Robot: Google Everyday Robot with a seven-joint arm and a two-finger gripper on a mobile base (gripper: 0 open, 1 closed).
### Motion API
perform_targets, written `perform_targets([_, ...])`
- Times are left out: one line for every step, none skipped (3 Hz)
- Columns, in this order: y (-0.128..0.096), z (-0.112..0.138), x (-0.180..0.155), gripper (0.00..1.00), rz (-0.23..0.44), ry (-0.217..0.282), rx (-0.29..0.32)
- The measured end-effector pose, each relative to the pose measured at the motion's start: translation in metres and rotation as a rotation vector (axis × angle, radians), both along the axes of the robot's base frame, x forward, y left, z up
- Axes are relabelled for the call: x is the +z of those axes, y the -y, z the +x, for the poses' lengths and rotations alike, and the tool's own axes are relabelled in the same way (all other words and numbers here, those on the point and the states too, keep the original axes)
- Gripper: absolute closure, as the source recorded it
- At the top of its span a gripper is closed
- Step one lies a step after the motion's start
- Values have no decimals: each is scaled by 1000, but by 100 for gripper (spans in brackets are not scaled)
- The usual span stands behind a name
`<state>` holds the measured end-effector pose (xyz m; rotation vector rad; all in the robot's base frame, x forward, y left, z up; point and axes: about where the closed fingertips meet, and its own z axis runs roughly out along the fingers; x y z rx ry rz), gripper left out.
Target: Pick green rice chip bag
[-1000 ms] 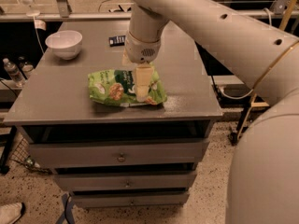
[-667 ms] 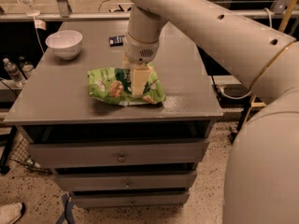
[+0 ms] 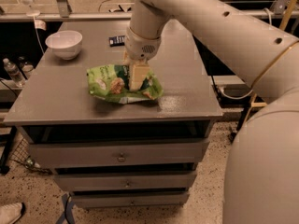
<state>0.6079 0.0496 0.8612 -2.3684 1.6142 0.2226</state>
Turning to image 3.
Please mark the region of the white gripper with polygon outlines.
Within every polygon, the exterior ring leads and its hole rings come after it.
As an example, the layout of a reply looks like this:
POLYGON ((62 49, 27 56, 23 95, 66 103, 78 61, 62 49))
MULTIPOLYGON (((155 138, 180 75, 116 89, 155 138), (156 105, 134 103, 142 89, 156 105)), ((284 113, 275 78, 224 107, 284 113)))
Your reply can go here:
MULTIPOLYGON (((132 60, 150 60, 158 51, 161 38, 147 39, 133 32, 128 27, 124 39, 126 51, 123 53, 123 65, 130 65, 132 60)), ((131 64, 129 66, 129 90, 139 91, 150 70, 148 65, 131 64)))

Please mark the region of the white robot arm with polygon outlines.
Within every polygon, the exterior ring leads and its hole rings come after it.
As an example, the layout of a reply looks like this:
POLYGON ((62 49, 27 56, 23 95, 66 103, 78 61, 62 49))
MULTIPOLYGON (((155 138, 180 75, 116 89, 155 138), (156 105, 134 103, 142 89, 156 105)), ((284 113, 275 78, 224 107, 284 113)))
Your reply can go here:
POLYGON ((129 57, 154 57, 171 18, 267 103, 231 147, 222 223, 299 224, 297 37, 219 0, 135 0, 125 41, 129 57))

